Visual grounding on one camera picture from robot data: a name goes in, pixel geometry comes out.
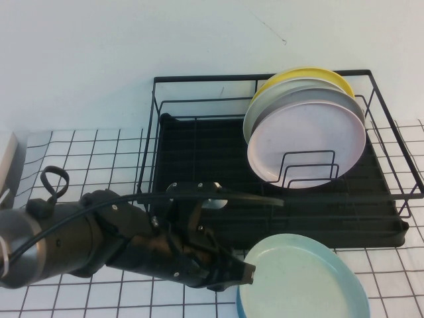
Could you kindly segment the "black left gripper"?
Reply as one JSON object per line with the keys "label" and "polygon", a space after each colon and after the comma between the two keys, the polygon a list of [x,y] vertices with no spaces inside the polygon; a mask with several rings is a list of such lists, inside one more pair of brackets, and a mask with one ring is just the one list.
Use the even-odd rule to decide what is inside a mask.
{"label": "black left gripper", "polygon": [[256,266],[219,249],[210,231],[181,234],[168,229],[127,240],[125,270],[223,292],[239,284],[252,284]]}

